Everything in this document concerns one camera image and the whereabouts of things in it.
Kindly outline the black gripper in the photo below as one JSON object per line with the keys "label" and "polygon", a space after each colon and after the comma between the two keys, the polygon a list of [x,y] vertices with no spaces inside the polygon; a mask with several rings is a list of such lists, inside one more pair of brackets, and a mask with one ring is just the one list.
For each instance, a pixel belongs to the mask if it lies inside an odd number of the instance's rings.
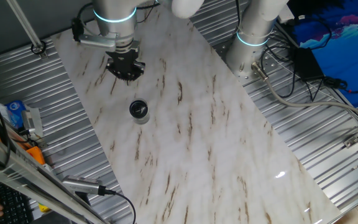
{"label": "black gripper", "polygon": [[129,65],[127,71],[127,81],[135,81],[144,74],[145,63],[138,62],[139,57],[139,41],[133,40],[129,45],[124,47],[116,47],[115,51],[106,52],[109,56],[106,64],[106,70],[116,76],[118,79],[125,80],[125,72],[119,63]]}

